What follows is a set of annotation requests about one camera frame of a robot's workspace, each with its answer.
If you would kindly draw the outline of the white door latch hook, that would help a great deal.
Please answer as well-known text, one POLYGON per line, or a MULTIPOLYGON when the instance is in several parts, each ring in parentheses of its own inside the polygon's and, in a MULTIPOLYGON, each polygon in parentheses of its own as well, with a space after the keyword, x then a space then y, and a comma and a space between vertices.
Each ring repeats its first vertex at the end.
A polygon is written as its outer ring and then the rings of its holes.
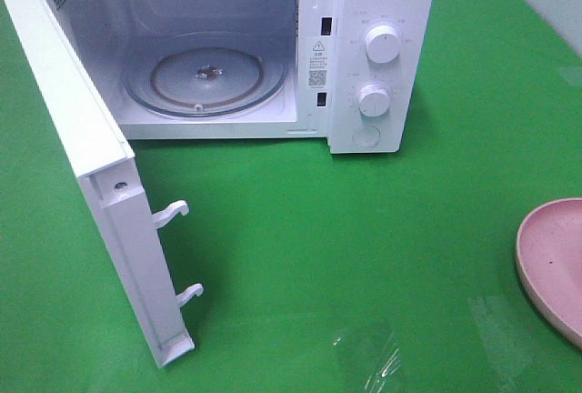
POLYGON ((160 229, 167 225, 176 215, 186 216, 188 213, 189 206, 187 202, 185 200, 177 200, 152 215, 154 228, 160 229))
POLYGON ((179 307, 183 307, 193 297, 202 296, 204 291, 204 286, 201 283, 195 283, 176 295, 176 303, 179 307))

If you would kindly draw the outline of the white microwave oven body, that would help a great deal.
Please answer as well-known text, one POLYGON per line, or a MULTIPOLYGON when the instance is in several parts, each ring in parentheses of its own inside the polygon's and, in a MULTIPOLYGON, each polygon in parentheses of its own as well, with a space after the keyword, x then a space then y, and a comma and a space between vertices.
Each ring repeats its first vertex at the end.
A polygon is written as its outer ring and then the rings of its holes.
POLYGON ((334 154, 399 149, 432 0, 46 0, 125 139, 322 137, 334 154), (365 36, 388 24, 400 34, 398 57, 368 59, 365 36), (262 103, 225 116, 161 115, 125 90, 137 46, 196 32, 236 32, 293 49, 286 81, 262 103), (385 87, 386 114, 363 116, 359 91, 385 87), (374 126, 377 146, 353 134, 374 126))

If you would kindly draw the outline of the white microwave knob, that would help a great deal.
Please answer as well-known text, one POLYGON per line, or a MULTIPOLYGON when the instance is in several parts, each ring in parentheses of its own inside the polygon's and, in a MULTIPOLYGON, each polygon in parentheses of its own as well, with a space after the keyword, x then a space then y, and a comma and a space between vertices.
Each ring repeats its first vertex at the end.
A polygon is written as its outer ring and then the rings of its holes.
POLYGON ((391 107, 392 98, 385 87, 370 84, 359 91, 357 104, 363 116, 378 117, 387 113, 391 107))
POLYGON ((365 36, 365 50, 369 60, 386 64, 396 59, 401 49, 399 32, 391 25, 376 25, 365 36))

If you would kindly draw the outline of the white microwave door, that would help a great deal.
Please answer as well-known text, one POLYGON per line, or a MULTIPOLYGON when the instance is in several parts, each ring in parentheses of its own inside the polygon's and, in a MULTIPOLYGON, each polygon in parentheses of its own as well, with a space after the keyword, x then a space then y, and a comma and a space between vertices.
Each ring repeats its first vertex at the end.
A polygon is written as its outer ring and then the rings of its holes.
POLYGON ((159 367, 190 337, 135 153, 46 0, 5 0, 70 166, 159 367))

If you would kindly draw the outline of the upper white door latch hook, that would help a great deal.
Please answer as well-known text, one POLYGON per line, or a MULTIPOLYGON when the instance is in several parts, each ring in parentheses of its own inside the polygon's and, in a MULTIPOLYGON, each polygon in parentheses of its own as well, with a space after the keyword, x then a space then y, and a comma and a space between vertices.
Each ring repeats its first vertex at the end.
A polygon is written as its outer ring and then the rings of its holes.
POLYGON ((152 215, 154 228, 160 229, 167 225, 176 215, 186 216, 188 213, 189 206, 187 202, 185 200, 177 200, 152 215))

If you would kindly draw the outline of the round white door-release button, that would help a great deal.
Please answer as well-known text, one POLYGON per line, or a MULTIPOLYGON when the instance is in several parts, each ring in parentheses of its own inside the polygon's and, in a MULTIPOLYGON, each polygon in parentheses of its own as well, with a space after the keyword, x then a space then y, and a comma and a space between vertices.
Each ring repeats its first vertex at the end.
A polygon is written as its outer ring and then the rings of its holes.
POLYGON ((363 126, 353 134, 353 141, 362 148, 372 148, 380 141, 380 131, 374 126, 363 126))

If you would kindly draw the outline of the pink round plate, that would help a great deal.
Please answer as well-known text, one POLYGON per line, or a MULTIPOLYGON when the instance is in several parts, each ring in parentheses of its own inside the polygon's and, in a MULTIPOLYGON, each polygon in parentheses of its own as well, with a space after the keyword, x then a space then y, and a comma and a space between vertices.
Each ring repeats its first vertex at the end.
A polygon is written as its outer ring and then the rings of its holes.
POLYGON ((581 346, 581 199, 547 202, 517 231, 517 273, 541 315, 581 346))

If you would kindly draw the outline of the lower white door latch hook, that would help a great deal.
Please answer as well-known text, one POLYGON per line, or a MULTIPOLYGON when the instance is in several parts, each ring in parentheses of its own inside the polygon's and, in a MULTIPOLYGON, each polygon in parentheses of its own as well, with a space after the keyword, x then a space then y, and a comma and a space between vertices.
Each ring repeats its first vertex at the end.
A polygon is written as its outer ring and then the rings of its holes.
POLYGON ((204 291, 204 286, 201 283, 195 283, 176 295, 176 303, 179 307, 183 307, 193 297, 202 296, 204 291))

